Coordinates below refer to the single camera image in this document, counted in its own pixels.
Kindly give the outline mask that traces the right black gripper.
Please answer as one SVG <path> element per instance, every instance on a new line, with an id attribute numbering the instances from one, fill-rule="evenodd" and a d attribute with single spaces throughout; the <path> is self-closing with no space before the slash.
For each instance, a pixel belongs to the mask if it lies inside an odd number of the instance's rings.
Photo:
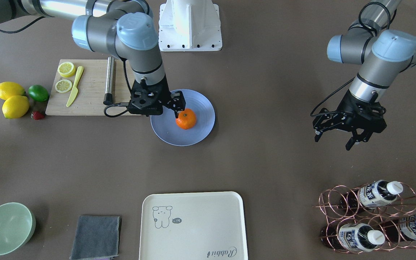
<path id="1" fill-rule="evenodd" d="M 186 107 L 183 92 L 178 90 L 170 93 L 166 77 L 153 85 L 148 85 L 145 79 L 133 82 L 132 112 L 163 112 L 163 106 L 173 110 L 175 118 L 178 118 L 179 112 L 184 111 Z"/>

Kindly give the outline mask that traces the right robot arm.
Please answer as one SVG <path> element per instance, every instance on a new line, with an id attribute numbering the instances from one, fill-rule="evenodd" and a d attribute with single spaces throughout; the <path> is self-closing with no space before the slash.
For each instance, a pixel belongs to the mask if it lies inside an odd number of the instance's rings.
<path id="1" fill-rule="evenodd" d="M 185 110 L 183 92 L 169 91 L 152 10 L 145 0 L 0 0 L 0 24 L 28 15 L 73 20 L 71 35 L 79 47 L 129 64 L 134 74 L 133 84 L 127 84 L 130 100 L 107 108 L 158 116 L 166 107 L 175 117 Z"/>

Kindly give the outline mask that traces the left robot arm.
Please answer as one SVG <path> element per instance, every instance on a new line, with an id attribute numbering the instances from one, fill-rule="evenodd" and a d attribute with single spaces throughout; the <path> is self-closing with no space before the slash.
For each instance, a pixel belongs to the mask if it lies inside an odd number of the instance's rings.
<path id="1" fill-rule="evenodd" d="M 345 145 L 350 150 L 355 143 L 366 143 L 373 133 L 387 127 L 386 109 L 379 100 L 399 73 L 416 66 L 416 36 L 390 29 L 399 4 L 399 0 L 367 3 L 347 33 L 329 41 L 330 60 L 360 64 L 361 68 L 347 82 L 349 90 L 336 110 L 311 112 L 316 142 L 324 132 L 338 129 L 352 133 Z"/>

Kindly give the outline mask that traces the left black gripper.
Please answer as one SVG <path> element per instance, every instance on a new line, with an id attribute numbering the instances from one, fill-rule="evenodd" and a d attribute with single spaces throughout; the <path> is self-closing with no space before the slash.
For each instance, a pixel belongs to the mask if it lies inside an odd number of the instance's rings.
<path id="1" fill-rule="evenodd" d="M 322 108 L 320 115 L 314 118 L 313 128 L 316 132 L 314 140 L 318 142 L 326 131 L 338 129 L 351 132 L 352 137 L 345 145 L 351 150 L 355 143 L 368 142 L 373 133 L 381 133 L 387 127 L 384 119 L 385 107 L 379 102 L 368 103 L 357 99 L 348 90 L 342 98 L 337 111 Z"/>

